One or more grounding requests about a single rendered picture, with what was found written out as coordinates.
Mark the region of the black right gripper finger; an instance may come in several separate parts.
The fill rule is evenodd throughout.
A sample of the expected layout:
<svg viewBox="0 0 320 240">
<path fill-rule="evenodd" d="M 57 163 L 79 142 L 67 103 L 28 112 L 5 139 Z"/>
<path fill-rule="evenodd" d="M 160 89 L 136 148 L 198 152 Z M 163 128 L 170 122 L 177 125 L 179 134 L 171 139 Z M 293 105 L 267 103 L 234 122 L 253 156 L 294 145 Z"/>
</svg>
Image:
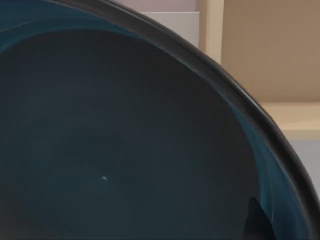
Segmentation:
<svg viewBox="0 0 320 240">
<path fill-rule="evenodd" d="M 248 202 L 243 240 L 276 240 L 273 226 L 255 197 Z"/>
</svg>

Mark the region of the wooden open shelf cabinet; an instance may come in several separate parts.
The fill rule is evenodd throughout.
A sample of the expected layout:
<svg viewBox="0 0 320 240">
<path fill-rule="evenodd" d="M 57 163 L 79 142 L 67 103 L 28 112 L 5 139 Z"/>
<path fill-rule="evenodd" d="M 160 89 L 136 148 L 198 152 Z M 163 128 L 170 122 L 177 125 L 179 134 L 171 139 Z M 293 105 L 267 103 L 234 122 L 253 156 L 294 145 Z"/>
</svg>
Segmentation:
<svg viewBox="0 0 320 240">
<path fill-rule="evenodd" d="M 320 140 L 320 0 L 199 0 L 199 48 L 290 140 Z"/>
</svg>

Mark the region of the dark blue bowl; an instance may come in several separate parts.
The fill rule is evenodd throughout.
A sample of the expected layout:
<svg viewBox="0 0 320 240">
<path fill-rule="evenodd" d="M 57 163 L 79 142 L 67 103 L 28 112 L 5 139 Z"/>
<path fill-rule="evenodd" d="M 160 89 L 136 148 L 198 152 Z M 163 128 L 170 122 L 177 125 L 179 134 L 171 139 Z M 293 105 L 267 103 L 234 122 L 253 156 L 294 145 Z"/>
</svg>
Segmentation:
<svg viewBox="0 0 320 240">
<path fill-rule="evenodd" d="M 320 240 L 320 201 L 219 64 L 111 0 L 0 0 L 0 240 Z"/>
</svg>

